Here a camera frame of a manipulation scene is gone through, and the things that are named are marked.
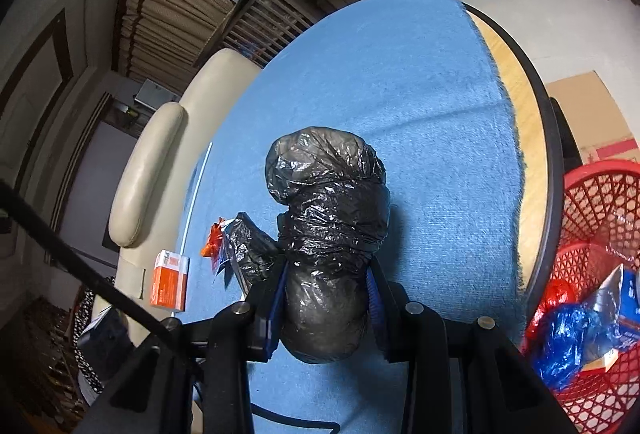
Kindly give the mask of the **cardboard box on floor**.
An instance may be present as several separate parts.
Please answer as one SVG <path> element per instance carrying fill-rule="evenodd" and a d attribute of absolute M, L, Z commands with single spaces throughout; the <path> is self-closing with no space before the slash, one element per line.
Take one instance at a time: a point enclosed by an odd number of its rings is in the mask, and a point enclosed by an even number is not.
<path fill-rule="evenodd" d="M 583 165 L 601 160 L 639 162 L 639 143 L 597 72 L 546 85 L 559 103 Z"/>

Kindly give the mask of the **wooden crib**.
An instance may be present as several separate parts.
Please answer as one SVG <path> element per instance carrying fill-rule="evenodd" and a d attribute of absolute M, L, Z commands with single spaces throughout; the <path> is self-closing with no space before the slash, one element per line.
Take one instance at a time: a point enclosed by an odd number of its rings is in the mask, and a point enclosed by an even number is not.
<path fill-rule="evenodd" d="M 264 68 L 328 14 L 321 0 L 239 0 L 218 28 L 213 48 L 233 50 Z"/>

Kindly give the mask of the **cream leather sofa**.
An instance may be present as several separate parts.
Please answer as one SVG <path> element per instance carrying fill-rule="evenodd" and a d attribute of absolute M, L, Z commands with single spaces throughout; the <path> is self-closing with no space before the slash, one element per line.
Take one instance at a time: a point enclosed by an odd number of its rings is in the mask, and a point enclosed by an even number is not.
<path fill-rule="evenodd" d="M 108 222 L 120 246 L 115 287 L 159 321 L 175 311 L 151 303 L 155 258 L 175 248 L 196 163 L 259 72 L 239 53 L 216 52 L 178 102 L 157 109 L 122 173 Z"/>

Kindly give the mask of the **white thin stick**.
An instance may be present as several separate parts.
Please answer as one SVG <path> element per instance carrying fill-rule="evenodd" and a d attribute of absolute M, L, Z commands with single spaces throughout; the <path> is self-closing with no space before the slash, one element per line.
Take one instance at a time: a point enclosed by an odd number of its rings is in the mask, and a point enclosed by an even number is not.
<path fill-rule="evenodd" d="M 180 234 L 176 243 L 179 261 L 178 307 L 171 312 L 172 316 L 182 313 L 186 307 L 186 284 L 188 283 L 190 269 L 190 258 L 186 255 L 186 241 L 188 240 L 195 204 L 198 200 L 198 193 L 200 192 L 208 158 L 212 150 L 213 143 L 209 142 L 204 153 L 201 154 L 201 157 L 196 161 L 191 181 L 186 191 L 186 203 L 184 204 Z"/>

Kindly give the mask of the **beige striped curtain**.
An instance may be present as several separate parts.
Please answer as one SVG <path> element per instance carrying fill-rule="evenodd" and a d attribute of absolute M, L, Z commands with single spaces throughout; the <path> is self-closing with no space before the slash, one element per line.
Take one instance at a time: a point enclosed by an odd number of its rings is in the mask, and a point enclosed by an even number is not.
<path fill-rule="evenodd" d="M 231 0 L 118 0 L 114 68 L 134 81 L 183 92 L 206 42 L 232 8 Z"/>

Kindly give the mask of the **red plastic basket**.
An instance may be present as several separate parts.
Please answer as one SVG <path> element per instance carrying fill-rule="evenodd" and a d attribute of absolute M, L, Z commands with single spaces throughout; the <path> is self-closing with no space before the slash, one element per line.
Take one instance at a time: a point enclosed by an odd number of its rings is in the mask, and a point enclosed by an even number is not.
<path fill-rule="evenodd" d="M 582 304 L 615 321 L 620 348 L 552 391 L 581 433 L 639 429 L 639 166 L 583 165 L 564 177 L 560 242 L 522 351 L 530 362 L 538 327 L 561 304 Z"/>

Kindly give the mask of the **black white patterned cloth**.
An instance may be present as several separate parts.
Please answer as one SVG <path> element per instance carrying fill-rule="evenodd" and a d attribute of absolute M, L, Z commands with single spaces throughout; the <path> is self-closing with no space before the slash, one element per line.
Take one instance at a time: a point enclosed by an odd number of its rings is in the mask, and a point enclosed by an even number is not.
<path fill-rule="evenodd" d="M 75 362 L 78 368 L 78 384 L 82 396 L 91 405 L 103 392 L 104 385 L 85 356 L 94 298 L 96 296 L 86 286 L 81 285 L 70 317 L 70 342 L 72 342 Z"/>

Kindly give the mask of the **orange white small box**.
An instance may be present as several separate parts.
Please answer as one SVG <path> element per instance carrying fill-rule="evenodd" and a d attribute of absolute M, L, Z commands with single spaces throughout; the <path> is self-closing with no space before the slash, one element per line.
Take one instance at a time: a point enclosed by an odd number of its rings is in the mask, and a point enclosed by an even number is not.
<path fill-rule="evenodd" d="M 186 283 L 190 259 L 185 255 L 162 250 L 154 262 L 150 304 L 174 312 L 186 306 Z"/>

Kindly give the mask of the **black plastic trash bag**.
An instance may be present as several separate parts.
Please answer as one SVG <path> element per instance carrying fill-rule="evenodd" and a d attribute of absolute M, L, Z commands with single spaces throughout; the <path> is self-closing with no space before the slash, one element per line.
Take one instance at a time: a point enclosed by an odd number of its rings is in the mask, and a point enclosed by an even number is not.
<path fill-rule="evenodd" d="M 366 272 L 390 227 L 383 162 L 358 135 L 311 127 L 272 143 L 265 180 L 286 208 L 277 237 L 239 213 L 222 230 L 222 257 L 250 291 L 283 255 L 285 347 L 307 364 L 338 362 L 366 332 Z"/>

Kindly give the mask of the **round wooden table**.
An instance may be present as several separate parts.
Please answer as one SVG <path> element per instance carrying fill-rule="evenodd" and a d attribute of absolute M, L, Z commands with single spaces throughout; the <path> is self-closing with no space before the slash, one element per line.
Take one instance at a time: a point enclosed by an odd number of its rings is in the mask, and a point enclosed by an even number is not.
<path fill-rule="evenodd" d="M 466 12 L 480 31 L 514 109 L 524 161 L 524 191 L 518 218 L 518 256 L 526 316 L 535 314 L 558 247 L 564 191 L 561 135 L 551 100 L 521 46 L 488 15 Z"/>

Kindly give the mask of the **orange snack wrapper bundle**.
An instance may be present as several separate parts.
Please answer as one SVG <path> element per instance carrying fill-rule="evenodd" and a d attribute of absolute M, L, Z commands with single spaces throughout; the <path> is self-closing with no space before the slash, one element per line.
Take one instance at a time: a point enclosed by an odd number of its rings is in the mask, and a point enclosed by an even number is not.
<path fill-rule="evenodd" d="M 224 264 L 224 231 L 232 223 L 232 220 L 224 220 L 222 217 L 212 225 L 206 238 L 205 245 L 200 251 L 200 257 L 209 259 L 214 274 L 219 272 Z"/>

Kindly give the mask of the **blue plastic bag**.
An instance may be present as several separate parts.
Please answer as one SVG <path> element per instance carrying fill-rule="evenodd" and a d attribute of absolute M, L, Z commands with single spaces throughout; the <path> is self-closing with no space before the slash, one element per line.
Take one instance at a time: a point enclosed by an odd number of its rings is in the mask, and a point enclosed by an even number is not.
<path fill-rule="evenodd" d="M 541 318 L 530 365 L 550 390 L 562 391 L 585 365 L 612 348 L 620 348 L 615 321 L 582 304 L 565 303 Z"/>

